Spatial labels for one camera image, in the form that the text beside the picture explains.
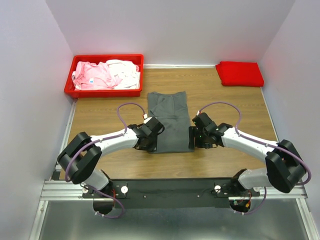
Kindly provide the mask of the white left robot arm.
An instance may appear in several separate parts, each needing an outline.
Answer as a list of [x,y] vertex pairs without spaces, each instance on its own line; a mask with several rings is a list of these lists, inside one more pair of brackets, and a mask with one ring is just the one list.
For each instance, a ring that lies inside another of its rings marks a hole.
[[96,168],[101,157],[124,149],[151,152],[156,148],[158,135],[165,126],[155,117],[147,117],[141,124],[124,125],[124,129],[104,135],[78,133],[57,157],[65,172],[64,180],[75,185],[84,184],[99,197],[112,192],[113,182]]

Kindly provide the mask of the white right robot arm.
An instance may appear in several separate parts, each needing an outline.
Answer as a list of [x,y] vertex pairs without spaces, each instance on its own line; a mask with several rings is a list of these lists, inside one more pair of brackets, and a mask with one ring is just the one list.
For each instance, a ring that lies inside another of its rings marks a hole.
[[274,187],[287,194],[307,173],[306,167],[298,160],[298,151],[288,140],[268,141],[227,123],[217,125],[205,112],[197,114],[192,122],[194,126],[189,131],[194,137],[193,148],[232,148],[265,163],[263,168],[241,169],[230,179],[227,189],[236,196],[264,187]]

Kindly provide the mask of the dark grey t shirt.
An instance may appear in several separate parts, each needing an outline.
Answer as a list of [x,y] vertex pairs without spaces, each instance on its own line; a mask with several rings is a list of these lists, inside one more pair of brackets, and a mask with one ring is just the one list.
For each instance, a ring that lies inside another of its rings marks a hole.
[[147,94],[148,115],[155,117],[164,126],[164,131],[157,137],[153,154],[190,153],[191,126],[187,94],[184,91],[174,94],[150,92]]

